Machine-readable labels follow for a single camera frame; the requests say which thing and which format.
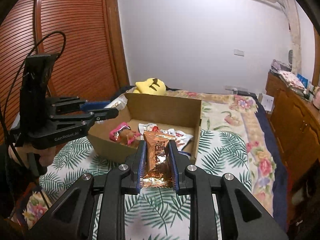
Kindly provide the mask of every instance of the yellow plush toy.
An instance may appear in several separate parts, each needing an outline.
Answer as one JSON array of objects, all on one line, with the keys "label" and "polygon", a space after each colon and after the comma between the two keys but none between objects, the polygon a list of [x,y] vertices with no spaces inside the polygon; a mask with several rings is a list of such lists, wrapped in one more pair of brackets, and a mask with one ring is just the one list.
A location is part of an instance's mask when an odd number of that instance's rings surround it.
[{"label": "yellow plush toy", "polygon": [[165,93],[165,84],[157,78],[148,78],[143,82],[136,82],[134,93],[162,96]]}]

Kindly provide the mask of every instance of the white wall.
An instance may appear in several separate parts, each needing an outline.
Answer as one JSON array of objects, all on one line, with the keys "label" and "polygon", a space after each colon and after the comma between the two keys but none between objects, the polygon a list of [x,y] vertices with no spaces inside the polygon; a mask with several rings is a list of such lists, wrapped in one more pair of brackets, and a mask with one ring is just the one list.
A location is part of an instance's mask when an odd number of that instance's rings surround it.
[{"label": "white wall", "polygon": [[[172,88],[264,91],[273,58],[291,38],[279,4],[261,0],[118,0],[130,83],[156,77]],[[233,55],[234,49],[245,56]]]},{"label": "white wall", "polygon": [[309,81],[312,81],[315,67],[315,32],[309,17],[297,2],[296,4],[301,32],[301,74]]}]

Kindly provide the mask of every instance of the snack wrapper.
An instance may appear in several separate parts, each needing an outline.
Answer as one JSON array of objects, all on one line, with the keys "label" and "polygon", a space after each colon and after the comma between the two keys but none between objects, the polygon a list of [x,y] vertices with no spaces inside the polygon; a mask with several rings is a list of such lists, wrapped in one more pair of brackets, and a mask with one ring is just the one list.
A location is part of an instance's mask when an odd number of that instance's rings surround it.
[{"label": "snack wrapper", "polygon": [[139,123],[139,132],[143,133],[144,131],[153,131],[163,134],[174,135],[178,151],[182,151],[182,149],[187,145],[187,143],[193,138],[193,135],[187,134],[183,131],[175,131],[173,128],[168,130],[161,130],[155,123]]},{"label": "snack wrapper", "polygon": [[172,187],[172,176],[168,153],[165,147],[175,136],[145,131],[147,143],[146,174],[142,178],[143,187]]},{"label": "snack wrapper", "polygon": [[137,147],[141,133],[132,131],[126,122],[122,122],[110,134],[110,140],[130,147]]},{"label": "snack wrapper", "polygon": [[124,96],[124,94],[122,94],[119,97],[117,97],[115,100],[113,100],[111,103],[109,103],[107,106],[105,106],[104,108],[115,107],[120,111],[125,108],[125,106],[127,105],[127,102],[128,102],[127,98]]}]

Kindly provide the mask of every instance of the human hand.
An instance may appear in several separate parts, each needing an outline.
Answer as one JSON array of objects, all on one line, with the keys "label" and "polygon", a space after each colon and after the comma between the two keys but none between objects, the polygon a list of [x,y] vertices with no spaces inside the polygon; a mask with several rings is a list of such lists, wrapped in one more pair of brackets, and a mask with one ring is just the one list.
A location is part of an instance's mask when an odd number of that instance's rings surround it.
[{"label": "human hand", "polygon": [[[52,164],[53,159],[56,155],[56,147],[51,147],[48,149],[44,150],[38,150],[35,149],[31,144],[24,144],[22,147],[15,147],[17,150],[17,153],[19,154],[23,164],[29,168],[29,162],[28,162],[28,156],[27,153],[34,153],[34,154],[39,154],[40,159],[39,163],[43,167],[47,167]],[[9,147],[9,156],[12,158],[16,163],[20,164],[19,161],[17,160],[13,150],[11,147]]]}]

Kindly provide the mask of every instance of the blue box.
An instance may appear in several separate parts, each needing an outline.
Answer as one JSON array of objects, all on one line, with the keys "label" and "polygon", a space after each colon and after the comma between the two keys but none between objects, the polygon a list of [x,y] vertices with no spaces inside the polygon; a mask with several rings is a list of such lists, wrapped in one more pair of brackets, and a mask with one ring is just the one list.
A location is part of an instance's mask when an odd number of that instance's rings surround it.
[{"label": "blue box", "polygon": [[308,86],[308,79],[306,79],[305,77],[301,76],[300,74],[297,75],[297,78],[299,78],[299,80],[301,81],[301,83],[303,84],[303,86],[305,88],[307,88]]}]

